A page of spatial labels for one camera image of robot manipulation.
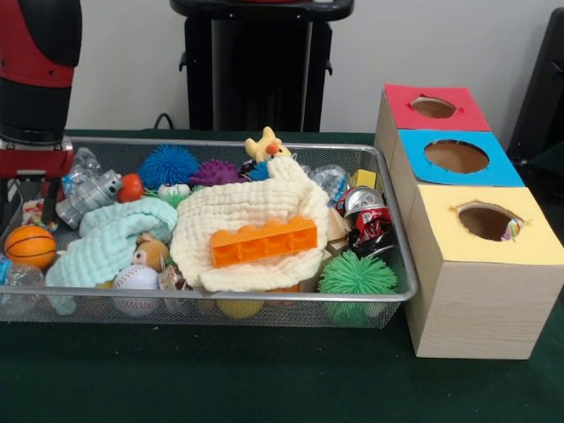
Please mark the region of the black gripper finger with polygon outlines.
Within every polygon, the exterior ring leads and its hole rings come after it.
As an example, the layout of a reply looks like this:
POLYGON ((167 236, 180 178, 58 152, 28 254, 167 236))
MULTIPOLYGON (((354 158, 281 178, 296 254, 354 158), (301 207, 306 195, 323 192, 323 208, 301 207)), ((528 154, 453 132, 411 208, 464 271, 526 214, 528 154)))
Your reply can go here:
POLYGON ((1 227, 7 227, 11 219, 11 200, 9 199, 9 181, 2 179, 0 183, 0 201, 1 201, 1 227))
POLYGON ((61 187, 61 178, 56 177, 47 180, 43 183, 43 188, 46 190, 43 202, 42 222, 50 223, 54 220, 56 215, 56 203, 58 192, 61 187))

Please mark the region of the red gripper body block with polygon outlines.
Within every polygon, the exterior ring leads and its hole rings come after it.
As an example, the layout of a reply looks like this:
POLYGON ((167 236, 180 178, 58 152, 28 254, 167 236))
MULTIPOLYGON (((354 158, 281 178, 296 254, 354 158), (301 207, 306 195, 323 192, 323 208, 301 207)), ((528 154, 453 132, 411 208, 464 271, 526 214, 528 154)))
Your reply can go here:
POLYGON ((45 180, 67 175, 74 162, 71 140, 50 144, 22 144, 1 139, 1 178, 41 177, 45 180))

